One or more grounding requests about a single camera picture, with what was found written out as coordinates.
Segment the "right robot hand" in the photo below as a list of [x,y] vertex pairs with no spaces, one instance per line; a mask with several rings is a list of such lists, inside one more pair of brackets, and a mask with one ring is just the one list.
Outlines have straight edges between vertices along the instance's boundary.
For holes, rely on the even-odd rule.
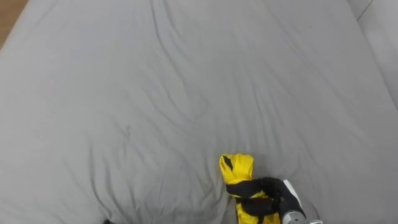
[[236,201],[239,224],[308,224],[295,189],[288,180],[263,177],[227,184]]

